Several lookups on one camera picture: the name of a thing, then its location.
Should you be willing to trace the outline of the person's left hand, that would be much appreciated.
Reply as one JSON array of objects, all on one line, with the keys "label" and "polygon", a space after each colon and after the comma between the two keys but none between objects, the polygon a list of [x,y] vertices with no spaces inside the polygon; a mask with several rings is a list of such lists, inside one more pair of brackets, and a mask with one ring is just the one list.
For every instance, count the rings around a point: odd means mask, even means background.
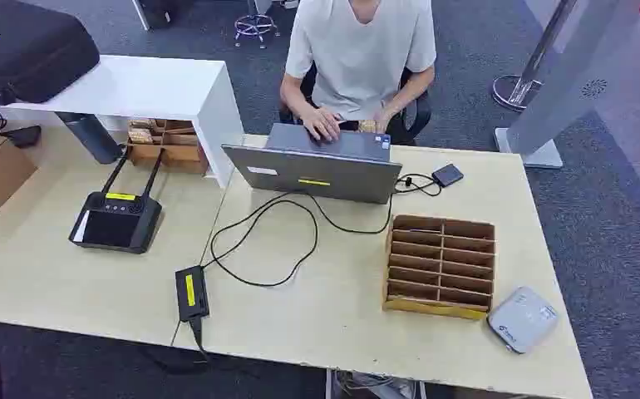
[{"label": "person's left hand", "polygon": [[392,119],[400,114],[400,110],[393,106],[382,107],[374,116],[374,132],[377,134],[386,134]]}]

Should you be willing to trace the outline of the person's right hand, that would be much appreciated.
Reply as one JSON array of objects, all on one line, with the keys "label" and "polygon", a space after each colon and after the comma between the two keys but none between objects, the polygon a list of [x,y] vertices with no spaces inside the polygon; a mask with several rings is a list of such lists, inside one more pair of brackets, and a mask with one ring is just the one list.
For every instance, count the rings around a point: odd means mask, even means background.
[{"label": "person's right hand", "polygon": [[306,107],[300,112],[303,126],[315,140],[334,141],[340,135],[339,123],[342,118],[325,107]]}]

